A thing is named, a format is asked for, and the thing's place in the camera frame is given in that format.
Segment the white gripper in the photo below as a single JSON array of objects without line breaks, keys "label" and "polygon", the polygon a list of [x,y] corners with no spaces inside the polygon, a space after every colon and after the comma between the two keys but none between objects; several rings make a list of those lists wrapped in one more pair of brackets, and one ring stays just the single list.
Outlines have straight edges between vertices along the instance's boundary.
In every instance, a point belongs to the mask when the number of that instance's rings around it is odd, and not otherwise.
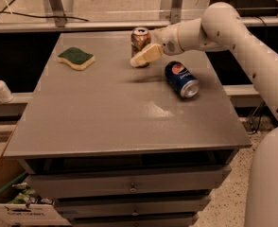
[{"label": "white gripper", "polygon": [[148,44],[142,51],[130,59],[132,67],[144,67],[152,61],[160,59],[163,54],[172,56],[182,54],[178,30],[179,24],[174,24],[153,30],[156,44]]}]

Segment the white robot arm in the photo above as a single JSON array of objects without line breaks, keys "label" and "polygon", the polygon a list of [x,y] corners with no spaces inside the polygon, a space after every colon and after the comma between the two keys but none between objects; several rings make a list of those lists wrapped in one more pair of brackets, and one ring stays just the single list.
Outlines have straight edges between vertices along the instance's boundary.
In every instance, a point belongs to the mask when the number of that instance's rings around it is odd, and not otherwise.
[{"label": "white robot arm", "polygon": [[[230,51],[278,121],[278,54],[253,36],[234,7],[217,2],[199,19],[156,29],[154,42],[130,60],[133,67],[164,54]],[[244,227],[278,227],[278,127],[253,155]]]}]

